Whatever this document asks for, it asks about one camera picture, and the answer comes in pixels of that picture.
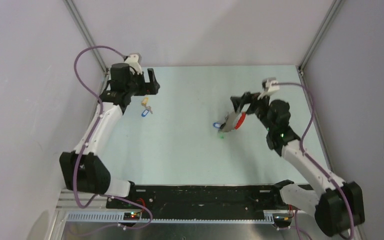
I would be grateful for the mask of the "yellow key tag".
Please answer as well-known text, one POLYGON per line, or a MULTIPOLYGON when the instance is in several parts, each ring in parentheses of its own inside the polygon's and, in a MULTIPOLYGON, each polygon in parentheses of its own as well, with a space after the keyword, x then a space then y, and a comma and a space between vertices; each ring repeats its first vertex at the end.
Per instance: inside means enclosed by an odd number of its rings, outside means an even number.
POLYGON ((148 101, 149 101, 149 98, 148 98, 148 97, 145 97, 145 98, 141 101, 141 105, 142 105, 143 107, 147 107, 148 101))

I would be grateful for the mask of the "steel key holder red handle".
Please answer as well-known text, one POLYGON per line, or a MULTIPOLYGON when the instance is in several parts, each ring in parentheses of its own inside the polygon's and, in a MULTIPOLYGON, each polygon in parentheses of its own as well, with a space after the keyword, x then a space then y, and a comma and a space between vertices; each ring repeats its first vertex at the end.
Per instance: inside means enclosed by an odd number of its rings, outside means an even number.
POLYGON ((228 113, 220 124, 218 131, 220 133, 229 133, 237 130, 245 121, 246 116, 247 114, 244 111, 228 113))

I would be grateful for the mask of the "blue key tag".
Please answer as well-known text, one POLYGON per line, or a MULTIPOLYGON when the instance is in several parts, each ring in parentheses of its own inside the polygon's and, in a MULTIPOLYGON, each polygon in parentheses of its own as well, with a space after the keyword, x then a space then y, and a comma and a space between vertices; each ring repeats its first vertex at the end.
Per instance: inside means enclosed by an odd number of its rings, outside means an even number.
POLYGON ((216 128, 216 129, 220 129, 221 128, 221 123, 218 123, 218 122, 214 122, 213 123, 213 127, 216 128))
POLYGON ((145 109, 145 110, 141 113, 141 116, 142 116, 142 117, 146 117, 149 113, 150 113, 150 111, 149 111, 148 109, 145 109))

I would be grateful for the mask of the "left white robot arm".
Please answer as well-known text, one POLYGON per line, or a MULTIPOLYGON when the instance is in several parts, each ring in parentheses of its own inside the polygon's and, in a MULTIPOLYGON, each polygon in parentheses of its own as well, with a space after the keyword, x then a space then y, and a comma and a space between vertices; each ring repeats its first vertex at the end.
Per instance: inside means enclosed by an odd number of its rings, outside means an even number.
POLYGON ((124 115, 133 96, 156 95, 160 89, 153 68, 147 69, 149 81, 127 63, 110 68, 110 80, 99 95, 95 115, 86 133, 71 152, 63 152, 59 163, 66 188, 96 195, 118 196, 125 208, 133 208, 138 194, 130 190, 132 181, 114 176, 103 153, 108 140, 124 115))

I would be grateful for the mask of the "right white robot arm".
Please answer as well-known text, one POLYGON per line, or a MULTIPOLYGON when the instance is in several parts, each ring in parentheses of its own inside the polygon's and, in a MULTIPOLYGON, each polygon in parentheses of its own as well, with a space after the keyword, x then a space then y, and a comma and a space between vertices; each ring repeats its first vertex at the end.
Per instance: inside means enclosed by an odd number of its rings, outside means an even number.
POLYGON ((312 190, 283 181, 270 195, 277 209, 292 205, 314 217, 320 230, 329 237, 349 231, 353 237, 355 227, 366 221, 363 191, 354 181, 346 182, 322 167, 303 146, 303 138, 290 126, 290 105, 268 95, 245 92, 231 96, 233 118, 242 113, 256 115, 267 130, 266 142, 270 150, 289 162, 308 182, 312 190))

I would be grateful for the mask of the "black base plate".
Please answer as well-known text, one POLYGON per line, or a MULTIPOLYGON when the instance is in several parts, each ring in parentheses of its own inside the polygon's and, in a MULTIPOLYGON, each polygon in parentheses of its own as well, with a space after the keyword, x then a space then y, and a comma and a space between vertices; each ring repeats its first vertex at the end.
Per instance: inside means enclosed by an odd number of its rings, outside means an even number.
POLYGON ((127 200, 145 205, 153 218, 257 220, 287 211, 271 185, 136 185, 127 200))

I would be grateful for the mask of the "left aluminium corner post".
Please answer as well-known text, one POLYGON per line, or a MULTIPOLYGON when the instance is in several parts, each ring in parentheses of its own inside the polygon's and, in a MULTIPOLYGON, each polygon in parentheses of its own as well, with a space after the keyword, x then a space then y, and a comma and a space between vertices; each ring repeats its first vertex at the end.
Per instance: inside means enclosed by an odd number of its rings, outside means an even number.
MULTIPOLYGON (((72 17, 75 25, 77 26, 80 35, 83 37, 84 42, 86 43, 87 47, 94 47, 96 45, 92 34, 89 31, 89 28, 85 22, 85 20, 82 17, 81 12, 79 11, 76 3, 74 0, 62 0, 62 2, 65 4, 70 16, 72 17)), ((108 72, 107 65, 99 52, 98 49, 91 50, 93 58, 99 65, 100 70, 103 72, 103 74, 106 76, 108 72)))

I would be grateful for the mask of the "aluminium corner post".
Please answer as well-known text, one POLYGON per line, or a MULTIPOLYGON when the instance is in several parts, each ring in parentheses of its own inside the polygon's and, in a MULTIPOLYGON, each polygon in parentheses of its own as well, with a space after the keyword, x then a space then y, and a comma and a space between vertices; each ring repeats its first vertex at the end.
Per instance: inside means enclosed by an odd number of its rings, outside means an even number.
POLYGON ((332 23, 334 22, 335 18, 337 17, 340 9, 342 8, 343 4, 345 3, 345 0, 334 0, 325 17, 323 18, 318 30, 316 31, 316 34, 314 38, 312 39, 309 47, 307 48, 302 60, 300 61, 299 65, 297 66, 298 73, 303 77, 305 68, 307 67, 309 61, 313 57, 314 53, 316 52, 317 48, 319 47, 320 43, 324 39, 325 35, 327 34, 328 30, 330 29, 332 23))
MULTIPOLYGON (((96 45, 92 34, 89 31, 89 28, 85 22, 85 20, 82 17, 81 12, 79 11, 76 3, 74 0, 62 0, 62 2, 65 4, 70 16, 72 17, 75 25, 77 26, 80 35, 83 37, 84 42, 86 43, 87 47, 94 47, 96 45)), ((107 65, 99 52, 98 49, 91 50, 93 58, 99 65, 100 70, 103 72, 103 74, 106 76, 108 72, 107 65)))

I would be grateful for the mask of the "right aluminium corner post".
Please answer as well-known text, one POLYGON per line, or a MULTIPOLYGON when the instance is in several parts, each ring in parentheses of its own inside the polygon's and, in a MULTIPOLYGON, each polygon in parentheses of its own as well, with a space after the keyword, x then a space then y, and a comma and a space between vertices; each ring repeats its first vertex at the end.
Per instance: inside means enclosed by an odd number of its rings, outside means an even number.
POLYGON ((319 47, 320 43, 324 39, 325 35, 327 34, 328 30, 330 29, 332 23, 334 22, 335 18, 337 17, 340 9, 342 8, 343 4, 345 3, 345 0, 334 0, 325 17, 323 18, 318 30, 316 31, 316 34, 314 38, 312 39, 309 47, 307 48, 302 60, 300 61, 299 65, 297 66, 298 73, 303 77, 305 68, 307 67, 309 61, 313 57, 314 53, 316 52, 317 48, 319 47))

